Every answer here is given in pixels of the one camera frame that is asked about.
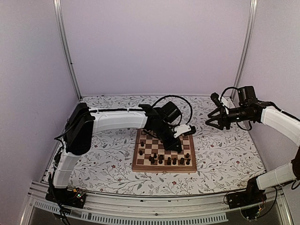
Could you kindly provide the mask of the wooden chess board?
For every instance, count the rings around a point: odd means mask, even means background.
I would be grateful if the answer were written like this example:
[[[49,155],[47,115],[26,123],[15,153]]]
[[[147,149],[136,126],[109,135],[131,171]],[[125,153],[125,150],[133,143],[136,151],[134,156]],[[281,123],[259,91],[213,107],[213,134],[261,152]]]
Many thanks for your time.
[[[161,140],[154,138],[143,132],[142,129],[137,131],[135,149],[133,154],[132,171],[139,173],[195,173],[197,171],[195,147],[193,136],[180,136],[182,152],[165,150]],[[139,150],[143,151],[143,155],[139,155]],[[155,163],[152,165],[149,161],[149,156],[157,154]],[[189,153],[190,164],[187,165],[186,154]],[[158,163],[158,158],[163,155],[164,160],[162,164]],[[167,165],[168,157],[171,158],[171,164]],[[173,165],[173,159],[177,158],[177,164]],[[180,159],[185,159],[185,164],[180,165]]]

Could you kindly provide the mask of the dark piece placed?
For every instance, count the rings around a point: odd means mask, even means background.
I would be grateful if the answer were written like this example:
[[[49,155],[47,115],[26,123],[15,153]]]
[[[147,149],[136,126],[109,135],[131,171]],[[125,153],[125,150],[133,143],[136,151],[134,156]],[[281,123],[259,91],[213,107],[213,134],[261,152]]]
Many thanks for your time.
[[[160,155],[159,158],[158,158],[158,163],[159,163],[159,164],[162,164],[162,163],[163,163],[163,160],[164,160],[163,155]]]

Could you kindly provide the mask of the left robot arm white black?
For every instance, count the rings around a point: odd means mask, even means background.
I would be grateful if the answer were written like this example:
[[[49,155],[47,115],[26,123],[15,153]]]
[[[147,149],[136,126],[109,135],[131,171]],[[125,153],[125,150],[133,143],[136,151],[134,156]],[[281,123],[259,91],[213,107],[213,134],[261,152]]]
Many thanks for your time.
[[[137,128],[152,131],[163,143],[165,150],[181,152],[179,136],[190,131],[189,125],[175,125],[171,122],[181,116],[175,104],[168,102],[163,107],[140,104],[136,108],[97,109],[80,103],[65,126],[65,131],[55,137],[62,143],[63,152],[54,166],[50,186],[51,195],[59,203],[66,203],[70,194],[65,188],[68,179],[81,155],[91,148],[95,133],[123,128]]]

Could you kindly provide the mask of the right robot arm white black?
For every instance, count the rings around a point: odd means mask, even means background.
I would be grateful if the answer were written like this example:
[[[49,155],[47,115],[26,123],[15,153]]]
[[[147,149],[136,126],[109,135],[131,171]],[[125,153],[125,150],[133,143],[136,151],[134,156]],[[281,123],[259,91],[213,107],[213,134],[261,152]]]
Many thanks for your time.
[[[251,178],[242,200],[253,204],[265,189],[300,185],[300,120],[280,109],[271,101],[259,100],[253,86],[235,89],[238,106],[231,108],[223,95],[211,94],[216,109],[208,114],[206,125],[219,130],[231,128],[233,123],[249,122],[265,125],[251,132],[267,166],[267,172]]]

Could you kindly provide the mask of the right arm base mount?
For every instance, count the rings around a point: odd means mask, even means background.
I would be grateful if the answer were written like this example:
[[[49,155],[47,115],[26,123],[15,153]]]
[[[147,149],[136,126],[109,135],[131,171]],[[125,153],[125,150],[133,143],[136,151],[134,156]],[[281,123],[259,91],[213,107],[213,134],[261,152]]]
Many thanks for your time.
[[[257,219],[264,208],[267,196],[265,190],[260,190],[256,177],[251,178],[247,182],[247,187],[244,191],[232,191],[224,196],[224,203],[229,206],[229,209],[249,206],[256,203],[262,203],[262,206],[254,206],[241,210],[242,216],[247,220]]]

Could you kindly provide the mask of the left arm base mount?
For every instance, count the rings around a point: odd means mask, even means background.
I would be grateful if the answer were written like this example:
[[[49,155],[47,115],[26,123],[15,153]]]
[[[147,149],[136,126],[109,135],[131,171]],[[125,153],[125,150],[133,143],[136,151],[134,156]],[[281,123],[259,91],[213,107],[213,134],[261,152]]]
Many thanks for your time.
[[[49,187],[45,199],[63,206],[83,209],[86,201],[86,191],[80,188],[71,190],[68,188]]]

